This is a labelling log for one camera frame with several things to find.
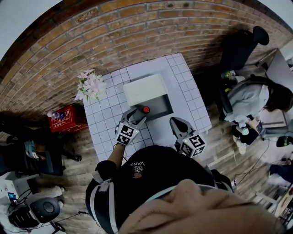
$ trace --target woman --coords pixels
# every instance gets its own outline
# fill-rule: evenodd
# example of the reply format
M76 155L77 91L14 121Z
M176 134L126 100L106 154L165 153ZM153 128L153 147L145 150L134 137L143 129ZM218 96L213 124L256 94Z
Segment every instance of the woman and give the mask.
M225 176L172 148L140 149L121 166L124 150L117 144L97 165L86 192L90 215L107 233L283 232L273 215L234 195Z
M283 85L265 77L253 77L239 82L228 93L233 112L225 120L237 123L242 131L232 127L233 139L241 154L245 153L246 144L251 144L258 133L250 128L251 121L265 108L269 112L276 109L287 112L293 106L293 93Z

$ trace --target wooden floor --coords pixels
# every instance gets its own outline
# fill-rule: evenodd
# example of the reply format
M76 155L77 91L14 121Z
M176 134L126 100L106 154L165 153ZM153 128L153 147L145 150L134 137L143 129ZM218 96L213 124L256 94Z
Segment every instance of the wooden floor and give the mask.
M231 126L227 122L218 120L218 112L215 105L208 107L208 113L212 121L212 129L205 133L207 147L201 155L201 159L211 168L218 169L227 175L230 180L234 180L236 174L249 171L259 157L266 151L268 141L256 140L248 147L245 155L240 155L236 144L232 140L230 133ZM85 191L91 181L91 173L94 171L98 159L93 148L89 131L85 130L74 138L71 146L77 154L82 155L82 162L74 162L65 159L66 170L63 176L42 175L37 179L39 186L54 186L61 184L66 187L64 192L64 207L56 220L67 218L78 211L87 211L85 206ZM284 152L292 151L292 148L280 150L275 147L275 143L270 141L269 150L262 156L255 168L266 165L266 162L273 162L282 158ZM247 200L255 197L256 191L264 191L266 194L272 192L275 187L266 183L269 166L263 166L252 171L237 186L236 193ZM239 182L244 175L238 175L236 181ZM91 217L78 215L68 220L62 221L67 234L95 234L103 231L95 224Z

